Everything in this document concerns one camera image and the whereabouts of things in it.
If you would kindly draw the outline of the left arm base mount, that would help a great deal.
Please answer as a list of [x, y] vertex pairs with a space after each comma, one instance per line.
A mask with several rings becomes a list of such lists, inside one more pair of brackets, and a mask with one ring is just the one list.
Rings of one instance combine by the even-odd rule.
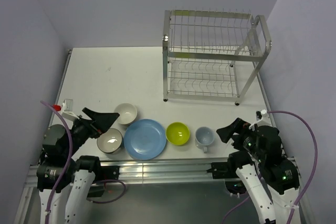
[[[102, 166], [102, 173], [96, 180], [106, 180], [106, 179], [118, 179], [119, 178], [119, 166]], [[99, 198], [105, 192], [107, 192], [107, 184], [94, 184], [90, 187], [87, 197], [88, 198]]]

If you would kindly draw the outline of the pale blue mug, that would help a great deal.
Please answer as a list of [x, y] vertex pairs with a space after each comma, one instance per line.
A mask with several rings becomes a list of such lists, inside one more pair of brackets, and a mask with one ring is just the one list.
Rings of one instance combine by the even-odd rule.
[[197, 148], [203, 151], [203, 153], [208, 152], [208, 147], [211, 146], [215, 141], [215, 135], [212, 129], [202, 126], [199, 127], [195, 132], [195, 145]]

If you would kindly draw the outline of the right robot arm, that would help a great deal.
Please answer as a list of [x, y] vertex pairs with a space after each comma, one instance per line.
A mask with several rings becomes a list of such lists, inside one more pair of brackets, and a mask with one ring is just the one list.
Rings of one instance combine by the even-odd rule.
[[239, 178], [252, 200], [260, 223], [287, 223], [299, 195], [295, 165], [282, 153], [279, 130], [237, 118], [216, 130], [220, 140], [233, 140], [235, 152], [209, 170], [213, 178]]

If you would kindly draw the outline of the white ceramic bowl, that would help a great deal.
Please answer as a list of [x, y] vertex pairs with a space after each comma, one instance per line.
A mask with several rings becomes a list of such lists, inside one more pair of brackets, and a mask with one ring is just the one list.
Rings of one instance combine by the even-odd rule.
[[130, 125], [132, 124], [138, 115], [138, 111], [133, 104], [122, 103], [116, 106], [115, 113], [119, 113], [117, 122], [121, 125]]

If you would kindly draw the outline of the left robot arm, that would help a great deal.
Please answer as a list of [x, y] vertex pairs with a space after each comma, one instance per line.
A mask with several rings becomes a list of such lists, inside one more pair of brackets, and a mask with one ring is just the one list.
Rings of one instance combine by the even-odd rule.
[[103, 183], [104, 176], [98, 157], [84, 155], [77, 161], [72, 157], [86, 140], [107, 133], [120, 114], [83, 108], [88, 119], [75, 116], [69, 127], [59, 110], [54, 106], [51, 110], [62, 123], [49, 127], [43, 140], [44, 158], [36, 172], [40, 222], [78, 223], [80, 204], [87, 199], [91, 185]]

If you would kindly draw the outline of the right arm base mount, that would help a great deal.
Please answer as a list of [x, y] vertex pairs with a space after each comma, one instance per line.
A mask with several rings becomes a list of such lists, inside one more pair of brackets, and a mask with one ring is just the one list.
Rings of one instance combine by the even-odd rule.
[[227, 162], [213, 162], [211, 168], [206, 171], [211, 173], [213, 179], [223, 179], [226, 190], [233, 195], [246, 193], [246, 188], [240, 178], [233, 172]]

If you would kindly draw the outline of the lime green bowl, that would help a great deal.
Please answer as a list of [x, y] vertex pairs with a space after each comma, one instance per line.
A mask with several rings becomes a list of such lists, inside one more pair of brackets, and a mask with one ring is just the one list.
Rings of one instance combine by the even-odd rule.
[[189, 128], [181, 122], [171, 123], [166, 128], [166, 138], [167, 140], [176, 146], [182, 146], [186, 144], [190, 138]]

